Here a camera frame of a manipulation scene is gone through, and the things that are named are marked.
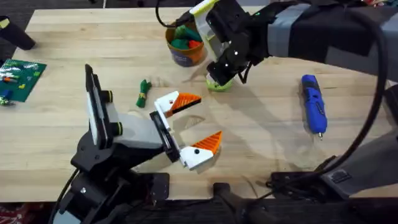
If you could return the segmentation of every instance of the orange triangle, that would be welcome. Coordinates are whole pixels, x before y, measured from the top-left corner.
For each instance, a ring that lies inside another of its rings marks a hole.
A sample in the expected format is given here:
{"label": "orange triangle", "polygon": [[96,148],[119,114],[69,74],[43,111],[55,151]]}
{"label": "orange triangle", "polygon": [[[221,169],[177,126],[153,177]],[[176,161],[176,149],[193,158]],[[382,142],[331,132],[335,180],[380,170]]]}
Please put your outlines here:
{"label": "orange triangle", "polygon": [[183,106],[186,106],[186,105],[188,105],[190,103],[193,103],[194,101],[197,101],[197,100],[201,100],[201,97],[200,96],[196,96],[196,95],[191,94],[191,93],[180,93],[180,94],[178,94],[177,99],[173,103],[173,106],[172,106],[171,110],[172,111],[176,110],[176,109],[181,108]]}
{"label": "orange triangle", "polygon": [[191,93],[179,93],[177,99],[173,102],[171,109],[166,112],[166,117],[172,116],[179,111],[185,110],[197,103],[201,102],[201,97]]}
{"label": "orange triangle", "polygon": [[211,136],[208,136],[202,141],[198,141],[192,145],[192,147],[198,147],[200,149],[207,149],[210,150],[213,154],[216,154],[218,147],[221,143],[221,135],[222,131],[217,132]]}

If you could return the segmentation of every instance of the wooden tabletop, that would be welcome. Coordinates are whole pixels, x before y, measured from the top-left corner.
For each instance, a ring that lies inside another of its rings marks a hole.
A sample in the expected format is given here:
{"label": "wooden tabletop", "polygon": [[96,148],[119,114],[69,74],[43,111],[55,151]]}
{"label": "wooden tabletop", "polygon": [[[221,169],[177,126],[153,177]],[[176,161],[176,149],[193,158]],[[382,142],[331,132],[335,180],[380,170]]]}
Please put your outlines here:
{"label": "wooden tabletop", "polygon": [[[249,7],[254,12],[258,7]],[[172,21],[185,8],[162,8]],[[273,171],[311,170],[344,152],[362,127],[376,79],[342,68],[296,59],[269,58],[236,80],[225,93],[207,90],[206,62],[190,68],[174,63],[165,29],[154,9],[74,9],[35,11],[27,27],[35,49],[14,59],[46,63],[47,69],[25,103],[0,108],[0,202],[55,200],[72,173],[70,159],[88,130],[84,64],[113,90],[119,112],[149,117],[156,98],[171,91],[203,97],[202,103],[170,119],[178,142],[223,131],[219,156],[197,171],[170,164],[164,155],[136,167],[168,172],[170,198],[208,198],[214,182],[229,182],[243,197],[267,192]],[[305,129],[300,77],[317,76],[328,116],[323,141]],[[135,105],[139,83],[149,79],[147,106]],[[367,141],[393,128],[381,108]]]}

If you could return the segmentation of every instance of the small green object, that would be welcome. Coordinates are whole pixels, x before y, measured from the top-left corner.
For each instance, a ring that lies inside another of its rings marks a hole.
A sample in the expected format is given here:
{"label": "small green object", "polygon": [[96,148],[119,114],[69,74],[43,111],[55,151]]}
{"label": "small green object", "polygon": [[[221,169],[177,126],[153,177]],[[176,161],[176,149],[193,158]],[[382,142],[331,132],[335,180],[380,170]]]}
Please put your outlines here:
{"label": "small green object", "polygon": [[9,101],[4,97],[0,97],[0,106],[10,106],[10,105],[13,105],[11,101]]}
{"label": "small green object", "polygon": [[181,50],[188,50],[188,40],[184,39],[174,39],[171,42],[171,45],[175,47],[176,49],[181,49]]}
{"label": "small green object", "polygon": [[231,79],[228,83],[226,83],[223,86],[219,85],[217,82],[213,81],[212,79],[211,80],[209,78],[206,79],[207,89],[211,91],[225,91],[231,88],[232,84],[233,84],[233,79]]}
{"label": "small green object", "polygon": [[189,29],[186,25],[179,26],[174,31],[174,39],[187,39],[202,42],[198,32]]}
{"label": "small green object", "polygon": [[144,108],[145,107],[145,102],[147,100],[147,93],[152,88],[152,83],[147,82],[147,80],[143,80],[140,84],[140,91],[139,91],[139,96],[136,105],[139,108]]}

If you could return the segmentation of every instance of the blue object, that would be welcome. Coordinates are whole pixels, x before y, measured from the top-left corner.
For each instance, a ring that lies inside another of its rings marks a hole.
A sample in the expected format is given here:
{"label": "blue object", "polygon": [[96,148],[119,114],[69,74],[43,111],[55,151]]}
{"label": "blue object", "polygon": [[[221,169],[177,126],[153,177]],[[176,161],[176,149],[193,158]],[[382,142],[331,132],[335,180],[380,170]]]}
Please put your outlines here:
{"label": "blue object", "polygon": [[11,90],[4,90],[0,96],[2,96],[4,99],[11,99],[12,91]]}
{"label": "blue object", "polygon": [[304,106],[308,127],[313,134],[319,135],[322,139],[322,135],[326,132],[328,126],[328,120],[318,81],[315,75],[304,75],[301,78],[301,84],[305,97]]}

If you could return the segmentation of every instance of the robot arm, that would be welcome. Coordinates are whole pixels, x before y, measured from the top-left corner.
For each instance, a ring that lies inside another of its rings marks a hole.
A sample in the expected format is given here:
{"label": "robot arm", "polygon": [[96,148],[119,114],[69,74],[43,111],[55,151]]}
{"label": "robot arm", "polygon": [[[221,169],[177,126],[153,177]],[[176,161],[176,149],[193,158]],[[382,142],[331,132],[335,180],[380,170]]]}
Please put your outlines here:
{"label": "robot arm", "polygon": [[235,1],[218,1],[206,21],[220,42],[229,42],[229,46],[207,69],[220,85],[248,64],[257,65],[270,56],[301,58],[377,75],[373,36],[347,10],[360,12],[381,26],[389,49],[388,79],[398,81],[398,9],[344,7],[330,1],[323,5],[274,2],[251,16]]}

